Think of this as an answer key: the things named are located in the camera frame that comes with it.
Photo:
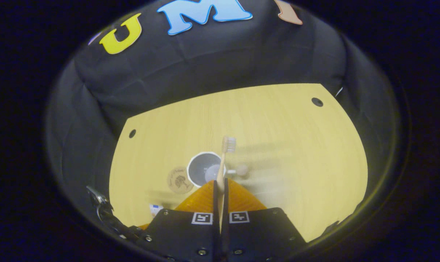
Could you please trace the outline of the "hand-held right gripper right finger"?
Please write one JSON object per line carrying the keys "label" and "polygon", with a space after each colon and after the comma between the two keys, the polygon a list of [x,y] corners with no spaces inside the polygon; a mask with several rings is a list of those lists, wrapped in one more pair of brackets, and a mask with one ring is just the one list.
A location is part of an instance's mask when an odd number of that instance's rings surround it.
{"label": "hand-held right gripper right finger", "polygon": [[284,262],[307,245],[284,210],[265,207],[239,183],[225,179],[222,259],[225,262]]}

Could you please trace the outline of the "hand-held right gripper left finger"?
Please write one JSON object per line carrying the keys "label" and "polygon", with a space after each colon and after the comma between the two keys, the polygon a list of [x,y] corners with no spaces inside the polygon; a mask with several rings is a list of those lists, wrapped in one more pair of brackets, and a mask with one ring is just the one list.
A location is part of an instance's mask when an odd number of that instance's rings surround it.
{"label": "hand-held right gripper left finger", "polygon": [[136,245],[169,262],[217,262],[221,253],[217,182],[199,190],[211,206],[207,212],[162,209]]}

